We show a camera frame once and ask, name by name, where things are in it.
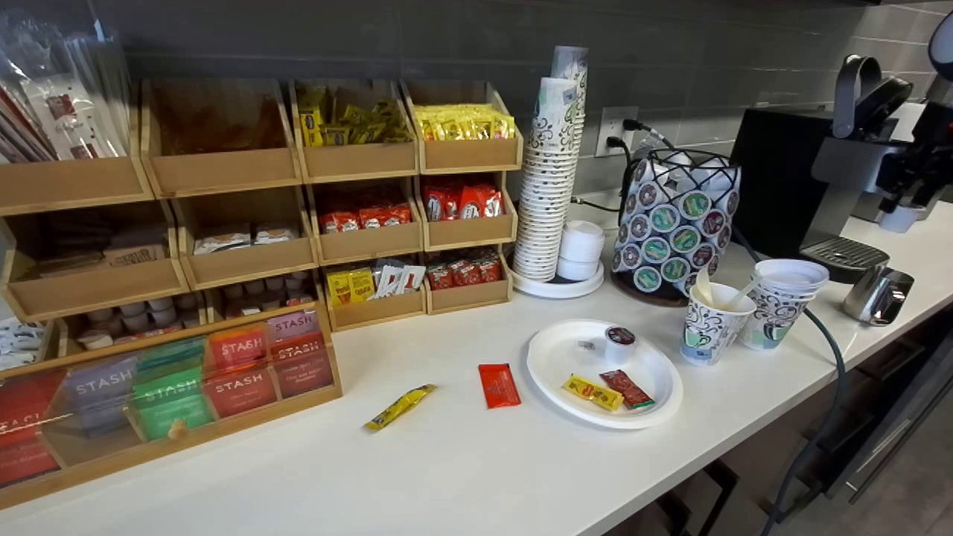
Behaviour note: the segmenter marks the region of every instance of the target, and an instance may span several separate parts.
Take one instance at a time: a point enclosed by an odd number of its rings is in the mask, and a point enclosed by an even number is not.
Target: red packet
[[[478,367],[486,407],[520,404],[508,364],[483,364]]]

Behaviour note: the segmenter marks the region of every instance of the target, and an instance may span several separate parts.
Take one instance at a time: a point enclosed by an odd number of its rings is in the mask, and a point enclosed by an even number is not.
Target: tile backsplash
[[[953,8],[886,0],[88,0],[139,74],[486,77],[527,123],[554,44],[590,47],[590,126],[576,190],[618,181],[591,159],[600,107],[678,145],[728,151],[751,105],[828,105],[846,54],[931,80],[926,43]],[[88,28],[85,2],[0,0]]]

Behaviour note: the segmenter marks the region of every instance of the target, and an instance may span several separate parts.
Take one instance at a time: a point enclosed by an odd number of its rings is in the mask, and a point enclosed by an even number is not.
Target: snack on plate
[[[611,387],[591,384],[581,375],[569,375],[565,389],[574,392],[576,398],[591,401],[600,412],[618,412],[623,407],[623,395]]]
[[[420,384],[420,387],[402,392],[392,404],[387,404],[378,416],[372,416],[364,430],[365,431],[387,430],[392,419],[398,419],[402,415],[417,407],[435,389],[437,389],[435,384]]]
[[[626,369],[611,369],[611,373],[600,373],[599,379],[626,398],[626,407],[655,404],[655,398],[646,395],[646,389],[641,389],[641,387],[626,375]]]

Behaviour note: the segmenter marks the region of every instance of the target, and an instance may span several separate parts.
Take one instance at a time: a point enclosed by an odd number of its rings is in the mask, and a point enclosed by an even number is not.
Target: counter
[[[850,221],[856,241],[916,276],[889,327],[836,312],[849,285],[828,285],[819,318],[849,364],[913,327],[953,296],[953,208],[904,235]],[[713,281],[751,273],[731,250]],[[666,351],[681,373],[676,419],[603,431],[548,404],[523,369],[523,345],[560,318],[606,318]],[[346,395],[94,482],[0,513],[18,536],[166,532],[603,532],[731,451],[834,379],[810,321],[775,354],[731,348],[718,367],[676,358],[681,311],[646,308],[611,284],[576,302],[536,302],[420,315],[335,334]],[[477,364],[514,367],[523,401],[486,412]],[[359,427],[408,387],[439,389],[396,427]]]

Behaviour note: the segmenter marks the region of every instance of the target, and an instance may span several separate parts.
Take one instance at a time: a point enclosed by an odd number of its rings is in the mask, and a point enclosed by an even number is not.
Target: espresso machine
[[[873,221],[904,233],[953,184],[949,105],[926,102],[910,141],[886,135],[907,96],[910,84],[880,77],[873,56],[849,56],[834,110],[745,110],[731,145],[740,166],[737,235],[767,255],[822,261],[843,284],[885,264],[886,254],[840,235],[856,203],[874,200]]]

